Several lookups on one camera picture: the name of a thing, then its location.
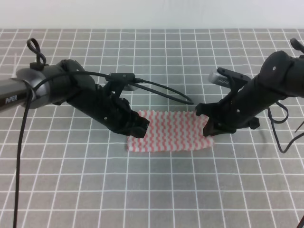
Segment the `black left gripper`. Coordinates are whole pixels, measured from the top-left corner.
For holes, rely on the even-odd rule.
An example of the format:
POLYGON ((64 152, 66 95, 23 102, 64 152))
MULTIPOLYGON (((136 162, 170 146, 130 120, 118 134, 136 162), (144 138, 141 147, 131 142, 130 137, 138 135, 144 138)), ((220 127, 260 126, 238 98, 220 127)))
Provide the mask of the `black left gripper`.
POLYGON ((106 92, 97 84, 81 88, 68 103, 114 133, 144 138, 150 124, 146 118, 131 110, 126 99, 106 92))

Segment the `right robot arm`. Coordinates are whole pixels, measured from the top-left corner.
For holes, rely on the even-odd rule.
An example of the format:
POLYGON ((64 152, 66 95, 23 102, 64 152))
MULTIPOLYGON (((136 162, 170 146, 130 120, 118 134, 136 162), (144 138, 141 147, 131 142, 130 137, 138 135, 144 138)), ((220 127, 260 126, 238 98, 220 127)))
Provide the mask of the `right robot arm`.
POLYGON ((235 133, 238 129, 260 126, 257 114, 279 100, 304 96, 304 58, 291 57, 284 51, 271 54, 254 77, 219 67, 209 75, 210 82, 230 88, 217 103, 196 106, 196 115, 209 119, 203 135, 235 133))

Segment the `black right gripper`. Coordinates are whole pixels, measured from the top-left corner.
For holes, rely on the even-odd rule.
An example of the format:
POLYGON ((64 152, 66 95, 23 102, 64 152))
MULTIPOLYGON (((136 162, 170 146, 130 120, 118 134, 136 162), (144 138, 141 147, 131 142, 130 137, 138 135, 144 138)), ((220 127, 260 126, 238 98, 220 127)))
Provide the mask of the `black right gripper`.
POLYGON ((238 129, 256 129, 260 121, 256 117, 261 110, 259 87, 245 87, 236 94, 231 92, 217 103, 199 103, 195 107, 196 116, 205 115, 209 119, 203 128, 203 135, 235 133, 238 129))

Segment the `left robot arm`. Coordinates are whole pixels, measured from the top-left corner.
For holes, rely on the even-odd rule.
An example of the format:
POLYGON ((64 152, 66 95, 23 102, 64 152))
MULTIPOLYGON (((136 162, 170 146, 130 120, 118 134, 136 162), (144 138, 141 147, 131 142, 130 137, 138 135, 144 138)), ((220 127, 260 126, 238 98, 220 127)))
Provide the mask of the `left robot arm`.
POLYGON ((114 133, 143 138, 150 122, 120 97, 134 79, 132 73, 88 72, 71 59, 56 65, 31 63, 15 77, 1 80, 0 109, 25 106, 27 101, 30 109, 68 103, 114 133))

